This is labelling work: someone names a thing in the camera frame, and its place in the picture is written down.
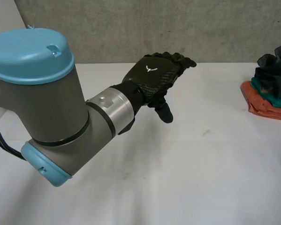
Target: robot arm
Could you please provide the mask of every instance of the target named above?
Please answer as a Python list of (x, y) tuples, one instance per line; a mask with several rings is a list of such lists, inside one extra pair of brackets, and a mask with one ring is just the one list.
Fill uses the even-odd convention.
[(141, 106), (155, 108), (171, 122), (164, 96), (186, 68), (195, 66), (179, 54), (147, 55), (122, 83), (85, 102), (63, 35), (11, 30), (0, 34), (0, 107), (14, 111), (32, 137), (22, 156), (58, 187), (128, 131)]

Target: folded cloth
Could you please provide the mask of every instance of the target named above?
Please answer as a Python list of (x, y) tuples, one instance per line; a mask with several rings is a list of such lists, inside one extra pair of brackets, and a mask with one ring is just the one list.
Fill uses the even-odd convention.
[(276, 108), (281, 108), (281, 98), (280, 99), (275, 98), (271, 90), (262, 88), (259, 80), (256, 77), (252, 78), (251, 86), (258, 92), (258, 94), (262, 96), (264, 100), (269, 101), (269, 103), (271, 103), (272, 106)]
[(264, 100), (251, 86), (250, 81), (243, 82), (241, 90), (251, 113), (258, 116), (281, 120), (281, 109), (273, 107), (268, 101)]

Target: black rubber band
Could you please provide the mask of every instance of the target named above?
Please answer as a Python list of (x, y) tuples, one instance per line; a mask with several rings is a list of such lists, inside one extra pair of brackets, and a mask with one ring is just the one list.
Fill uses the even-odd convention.
[(42, 141), (38, 141), (34, 138), (32, 138), (37, 144), (40, 144), (42, 146), (49, 146), (49, 147), (56, 147), (56, 146), (60, 146), (60, 145), (64, 145), (64, 144), (67, 144), (67, 143), (70, 143), (72, 141), (74, 141), (75, 139), (77, 139), (78, 137), (80, 137), (84, 132), (85, 130), (87, 129), (88, 125), (90, 123), (90, 117), (89, 117), (89, 113), (88, 113), (88, 118), (87, 118), (87, 122), (85, 123), (85, 125), (82, 127), (81, 130), (79, 130), (77, 133), (75, 133), (74, 135), (66, 138), (66, 139), (63, 139), (63, 140), (60, 140), (60, 141), (56, 141), (56, 142), (42, 142)]
[(110, 119), (110, 117), (107, 115), (107, 113), (98, 105), (94, 104), (93, 102), (86, 102), (86, 105), (90, 106), (91, 108), (95, 109), (107, 122), (110, 131), (111, 131), (111, 135), (112, 138), (115, 137), (116, 132), (115, 132), (115, 126), (112, 122), (112, 120)]

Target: black cable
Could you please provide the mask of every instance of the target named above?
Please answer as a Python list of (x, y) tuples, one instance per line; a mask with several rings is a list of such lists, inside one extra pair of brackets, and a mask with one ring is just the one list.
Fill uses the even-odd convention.
[(9, 152), (10, 154), (22, 159), (22, 160), (25, 160), (24, 157), (22, 156), (22, 154), (18, 151), (16, 151), (15, 149), (11, 148), (4, 140), (3, 136), (1, 135), (0, 133), (0, 147)]

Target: teal cloth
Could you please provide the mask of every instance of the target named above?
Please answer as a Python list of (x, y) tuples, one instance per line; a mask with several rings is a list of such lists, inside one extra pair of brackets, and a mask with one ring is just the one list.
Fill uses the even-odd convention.
[(267, 100), (272, 106), (281, 108), (281, 99), (276, 99), (272, 93), (261, 93), (261, 85), (256, 77), (251, 80), (251, 86), (261, 95), (264, 100)]

